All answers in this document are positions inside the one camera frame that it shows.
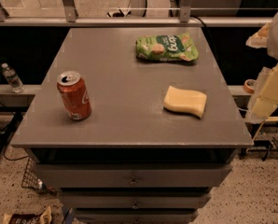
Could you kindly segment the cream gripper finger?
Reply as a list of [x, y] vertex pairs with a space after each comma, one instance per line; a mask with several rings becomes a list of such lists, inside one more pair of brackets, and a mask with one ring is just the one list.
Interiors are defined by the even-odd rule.
[[257, 77], [255, 101], [251, 115], [257, 119], [268, 118], [278, 107], [278, 64], [272, 69], [263, 67]]
[[256, 33], [248, 37], [245, 45], [254, 49], [266, 48], [270, 27], [269, 22], [263, 25]]

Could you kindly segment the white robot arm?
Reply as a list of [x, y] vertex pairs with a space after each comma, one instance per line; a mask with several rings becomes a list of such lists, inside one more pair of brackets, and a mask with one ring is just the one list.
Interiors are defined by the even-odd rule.
[[273, 68], [263, 67], [258, 74], [246, 115], [256, 123], [267, 119], [278, 108], [278, 12], [271, 22], [247, 39], [246, 45], [255, 49], [266, 48], [268, 55], [277, 61]]

